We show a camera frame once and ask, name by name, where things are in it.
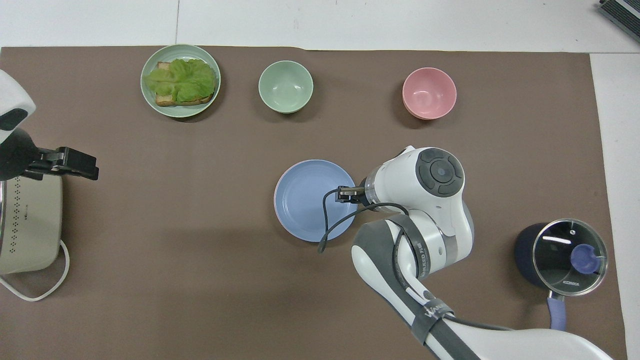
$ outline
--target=purple handle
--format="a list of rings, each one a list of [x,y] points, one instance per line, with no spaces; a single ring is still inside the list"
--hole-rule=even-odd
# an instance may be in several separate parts
[[[547,305],[549,306],[549,314],[551,315],[551,329],[565,331],[566,308],[564,307],[564,300],[548,297]]]

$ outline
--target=black clamp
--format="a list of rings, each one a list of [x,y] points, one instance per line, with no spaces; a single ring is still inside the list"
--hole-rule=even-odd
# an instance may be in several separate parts
[[[99,169],[96,159],[70,147],[58,147],[56,150],[38,148],[39,159],[29,164],[22,176],[42,180],[43,174],[81,176],[98,180]]]
[[[430,300],[415,314],[413,324],[411,324],[411,333],[421,344],[424,344],[433,326],[449,313],[453,314],[453,310],[444,301]]]
[[[338,186],[338,191],[335,193],[336,202],[363,204],[362,199],[366,199],[364,186]]]

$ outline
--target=pink bowl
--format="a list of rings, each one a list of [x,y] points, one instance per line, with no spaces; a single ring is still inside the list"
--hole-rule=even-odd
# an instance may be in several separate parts
[[[453,80],[440,69],[423,67],[409,74],[402,87],[404,107],[418,119],[431,120],[448,114],[458,92]]]

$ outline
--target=toast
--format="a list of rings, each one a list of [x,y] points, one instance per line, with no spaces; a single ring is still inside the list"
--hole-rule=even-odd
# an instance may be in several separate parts
[[[164,70],[169,70],[169,64],[170,63],[165,63],[165,62],[158,62],[158,68],[159,69],[164,69]],[[207,102],[211,101],[211,98],[213,97],[213,94],[207,96],[207,97],[203,97],[203,98],[199,98],[199,99],[193,99],[192,101],[174,101],[173,100],[173,95],[169,94],[169,95],[165,95],[165,96],[160,96],[158,94],[156,94],[156,104],[158,106],[191,106],[191,105],[200,105],[200,104],[206,104]]]

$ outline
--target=white appliance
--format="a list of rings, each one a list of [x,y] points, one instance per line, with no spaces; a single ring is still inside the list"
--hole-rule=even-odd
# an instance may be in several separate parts
[[[0,182],[0,274],[41,270],[58,257],[62,178]]]

